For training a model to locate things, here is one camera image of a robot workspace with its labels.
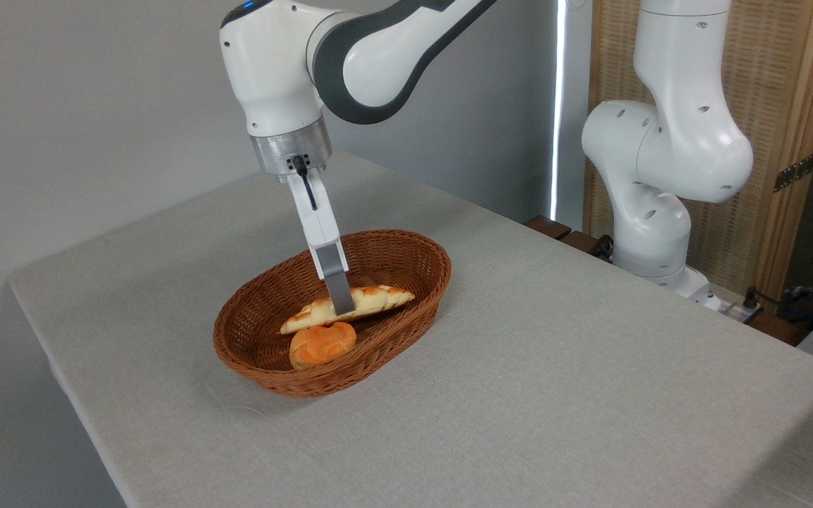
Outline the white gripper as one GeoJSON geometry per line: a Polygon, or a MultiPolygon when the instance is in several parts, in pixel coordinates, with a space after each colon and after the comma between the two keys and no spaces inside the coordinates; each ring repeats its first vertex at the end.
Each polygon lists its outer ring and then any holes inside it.
{"type": "Polygon", "coordinates": [[[304,238],[310,248],[319,279],[325,282],[336,315],[355,311],[347,280],[349,265],[343,252],[332,203],[319,169],[308,169],[306,180],[296,173],[280,176],[279,179],[288,185],[296,203],[304,238]]]}

